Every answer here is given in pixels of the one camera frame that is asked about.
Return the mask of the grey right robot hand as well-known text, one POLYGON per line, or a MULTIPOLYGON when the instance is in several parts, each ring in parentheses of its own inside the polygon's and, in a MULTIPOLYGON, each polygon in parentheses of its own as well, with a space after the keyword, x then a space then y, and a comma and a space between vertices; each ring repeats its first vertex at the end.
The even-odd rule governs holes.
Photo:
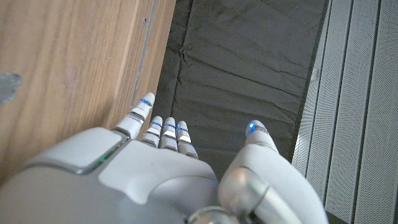
POLYGON ((218 179, 187 124, 146 94, 113 129, 91 128, 30 159, 1 186, 2 223, 326 223, 310 183, 258 120, 218 179))

